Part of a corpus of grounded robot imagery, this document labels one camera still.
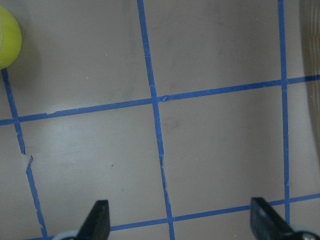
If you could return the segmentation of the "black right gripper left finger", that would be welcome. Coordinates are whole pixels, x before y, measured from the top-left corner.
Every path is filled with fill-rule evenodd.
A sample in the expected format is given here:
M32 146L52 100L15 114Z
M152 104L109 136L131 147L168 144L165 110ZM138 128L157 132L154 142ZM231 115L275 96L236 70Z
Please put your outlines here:
M108 200L97 200L79 232L77 240L107 240L111 231Z

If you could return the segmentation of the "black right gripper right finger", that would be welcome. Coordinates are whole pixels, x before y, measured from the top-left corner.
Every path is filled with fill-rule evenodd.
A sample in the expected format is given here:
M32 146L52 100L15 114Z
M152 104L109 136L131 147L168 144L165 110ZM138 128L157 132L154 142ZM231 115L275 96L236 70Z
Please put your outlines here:
M299 240L284 219L262 197L250 200L250 229L256 240Z

